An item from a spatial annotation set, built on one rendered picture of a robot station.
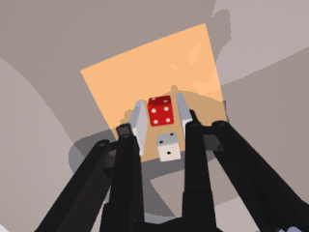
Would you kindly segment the red die with white pips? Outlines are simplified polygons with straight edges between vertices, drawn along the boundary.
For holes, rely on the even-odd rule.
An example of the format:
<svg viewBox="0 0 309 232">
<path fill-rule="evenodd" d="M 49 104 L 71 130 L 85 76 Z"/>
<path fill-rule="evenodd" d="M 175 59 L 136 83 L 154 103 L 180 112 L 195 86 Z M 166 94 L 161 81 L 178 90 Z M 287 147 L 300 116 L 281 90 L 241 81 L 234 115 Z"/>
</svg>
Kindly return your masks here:
<svg viewBox="0 0 309 232">
<path fill-rule="evenodd" d="M 148 111 L 152 127 L 174 124 L 170 96 L 149 98 Z"/>
</svg>

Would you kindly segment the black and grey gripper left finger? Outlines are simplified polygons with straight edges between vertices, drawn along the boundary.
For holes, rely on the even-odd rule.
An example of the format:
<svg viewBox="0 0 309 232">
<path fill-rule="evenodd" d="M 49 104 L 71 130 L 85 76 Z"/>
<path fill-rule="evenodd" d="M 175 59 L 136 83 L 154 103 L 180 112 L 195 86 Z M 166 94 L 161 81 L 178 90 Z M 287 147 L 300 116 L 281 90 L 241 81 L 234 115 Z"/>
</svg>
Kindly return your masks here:
<svg viewBox="0 0 309 232">
<path fill-rule="evenodd" d="M 145 221 L 140 156 L 147 126 L 144 102 L 136 101 L 127 124 L 116 128 L 118 140 L 95 144 L 34 232 L 91 232 L 110 186 L 99 232 L 133 232 L 134 221 Z"/>
</svg>

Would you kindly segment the orange flat mat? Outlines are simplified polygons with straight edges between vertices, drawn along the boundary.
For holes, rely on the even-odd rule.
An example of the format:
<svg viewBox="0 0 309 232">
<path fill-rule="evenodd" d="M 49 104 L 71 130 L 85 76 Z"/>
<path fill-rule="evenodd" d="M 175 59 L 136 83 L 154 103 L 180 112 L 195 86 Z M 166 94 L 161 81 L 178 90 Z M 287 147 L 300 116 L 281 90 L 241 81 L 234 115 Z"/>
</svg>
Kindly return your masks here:
<svg viewBox="0 0 309 232">
<path fill-rule="evenodd" d="M 176 94 L 204 126 L 227 121 L 206 24 L 201 24 L 104 60 L 81 71 L 116 140 L 116 128 L 127 124 L 136 101 L 143 100 L 148 118 L 141 162 L 159 158 L 158 134 L 176 132 L 185 151 Z M 170 96 L 174 124 L 151 127 L 149 98 Z"/>
</svg>

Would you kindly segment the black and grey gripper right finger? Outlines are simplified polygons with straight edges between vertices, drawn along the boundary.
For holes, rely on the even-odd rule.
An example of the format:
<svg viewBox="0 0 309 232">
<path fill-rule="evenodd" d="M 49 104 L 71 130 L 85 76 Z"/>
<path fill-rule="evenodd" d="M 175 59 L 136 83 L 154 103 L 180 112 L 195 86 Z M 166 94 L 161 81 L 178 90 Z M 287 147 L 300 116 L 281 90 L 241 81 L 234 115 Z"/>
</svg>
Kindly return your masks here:
<svg viewBox="0 0 309 232">
<path fill-rule="evenodd" d="M 309 204 L 258 152 L 228 122 L 203 126 L 183 93 L 176 99 L 185 142 L 181 232 L 217 232 L 206 151 L 213 151 L 261 232 L 309 232 Z"/>
</svg>

